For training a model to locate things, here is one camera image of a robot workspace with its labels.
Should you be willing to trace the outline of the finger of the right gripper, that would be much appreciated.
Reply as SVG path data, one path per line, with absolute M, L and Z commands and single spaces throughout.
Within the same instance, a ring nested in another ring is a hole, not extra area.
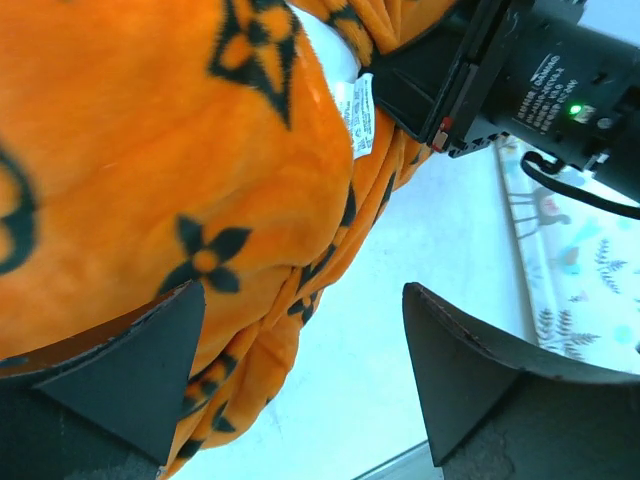
M 473 141 L 472 116 L 463 100 L 473 81 L 469 58 L 473 35 L 466 29 L 433 29 L 397 50 L 376 58 L 373 99 L 409 137 L 435 143 Z

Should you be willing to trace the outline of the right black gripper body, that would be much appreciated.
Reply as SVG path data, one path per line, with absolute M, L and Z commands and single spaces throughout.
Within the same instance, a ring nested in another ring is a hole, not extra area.
M 417 137 L 465 154 L 501 134 L 639 189 L 639 49 L 579 22 L 580 1 L 458 1 L 417 39 Z

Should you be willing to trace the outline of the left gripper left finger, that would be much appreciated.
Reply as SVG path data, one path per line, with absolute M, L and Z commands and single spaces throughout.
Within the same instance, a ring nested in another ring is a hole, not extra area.
M 4 479 L 155 479 L 169 459 L 205 310 L 189 282 L 1 361 Z

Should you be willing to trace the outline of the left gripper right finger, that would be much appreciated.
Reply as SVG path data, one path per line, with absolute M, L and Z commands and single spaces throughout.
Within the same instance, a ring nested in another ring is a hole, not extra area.
M 404 328 L 447 479 L 636 480 L 639 378 L 549 352 L 417 283 Z

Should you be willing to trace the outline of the orange patterned pillowcase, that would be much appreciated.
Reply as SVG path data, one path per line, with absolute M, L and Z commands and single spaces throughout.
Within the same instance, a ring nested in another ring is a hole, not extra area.
M 367 67 L 446 1 L 5 1 L 1 353 L 189 282 L 202 333 L 167 464 L 244 434 L 391 194 L 428 158 L 375 111 L 350 134 L 288 3 Z

